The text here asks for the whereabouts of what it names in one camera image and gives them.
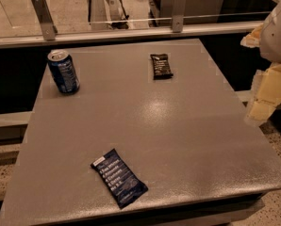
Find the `black snack bar wrapper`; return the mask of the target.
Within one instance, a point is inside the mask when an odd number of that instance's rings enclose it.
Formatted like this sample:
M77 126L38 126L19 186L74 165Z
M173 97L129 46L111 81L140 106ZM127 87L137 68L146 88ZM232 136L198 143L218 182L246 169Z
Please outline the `black snack bar wrapper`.
M167 54L151 54L150 58L153 62L155 79L168 79L174 76L171 71Z

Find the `blue snack bar wrapper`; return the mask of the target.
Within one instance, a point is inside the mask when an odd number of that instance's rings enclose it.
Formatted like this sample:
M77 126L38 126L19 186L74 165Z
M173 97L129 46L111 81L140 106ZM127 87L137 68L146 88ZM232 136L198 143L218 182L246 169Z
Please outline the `blue snack bar wrapper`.
M120 209L148 191L147 185L126 165L115 149L96 159L91 167L100 175Z

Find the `metal railing bracket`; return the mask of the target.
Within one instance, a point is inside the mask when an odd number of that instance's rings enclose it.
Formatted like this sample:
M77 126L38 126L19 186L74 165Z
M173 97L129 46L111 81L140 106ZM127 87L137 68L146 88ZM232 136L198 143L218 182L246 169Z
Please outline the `metal railing bracket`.
M172 31L174 33L180 33L183 30L186 1L173 0Z
M58 33L46 0L31 0L45 40L54 40Z

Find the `blue pepsi can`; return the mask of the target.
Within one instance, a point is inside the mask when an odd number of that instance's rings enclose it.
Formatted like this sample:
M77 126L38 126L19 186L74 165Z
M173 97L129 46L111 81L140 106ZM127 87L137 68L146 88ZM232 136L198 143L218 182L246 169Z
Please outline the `blue pepsi can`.
M58 90L61 93L76 93L80 84L71 55L65 50L52 50L47 59Z

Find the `right metal railing bracket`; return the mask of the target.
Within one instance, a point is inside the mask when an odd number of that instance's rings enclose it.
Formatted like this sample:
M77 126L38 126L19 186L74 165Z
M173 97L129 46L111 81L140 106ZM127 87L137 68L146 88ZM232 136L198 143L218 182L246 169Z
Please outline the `right metal railing bracket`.
M174 33L180 33L183 30L186 1L173 0L172 31Z

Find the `glass railing panel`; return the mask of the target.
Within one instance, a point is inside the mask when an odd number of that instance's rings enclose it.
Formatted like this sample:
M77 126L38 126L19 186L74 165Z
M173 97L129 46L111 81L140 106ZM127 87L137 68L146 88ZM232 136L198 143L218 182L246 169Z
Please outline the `glass railing panel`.
M174 0L0 0L0 38L39 36L38 2L59 35L169 27L174 16ZM272 9L271 0L186 0L184 24L259 21Z

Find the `left metal railing bracket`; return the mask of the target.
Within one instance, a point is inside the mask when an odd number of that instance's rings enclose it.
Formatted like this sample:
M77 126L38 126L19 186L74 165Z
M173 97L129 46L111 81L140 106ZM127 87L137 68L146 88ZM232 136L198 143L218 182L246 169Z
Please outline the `left metal railing bracket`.
M45 40L54 40L58 33L46 0L31 0Z

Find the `metal railing beam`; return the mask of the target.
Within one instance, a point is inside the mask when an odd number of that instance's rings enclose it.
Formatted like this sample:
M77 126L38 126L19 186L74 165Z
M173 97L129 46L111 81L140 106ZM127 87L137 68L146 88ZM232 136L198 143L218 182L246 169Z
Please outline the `metal railing beam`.
M101 43L135 40L161 40L172 38L198 37L206 35L235 34L250 32L262 24L261 21L191 24L185 25L181 32L173 32L170 27L154 27L143 30L104 30L90 33L56 35L53 40L43 36L0 38L0 49L30 46L52 46L76 43Z

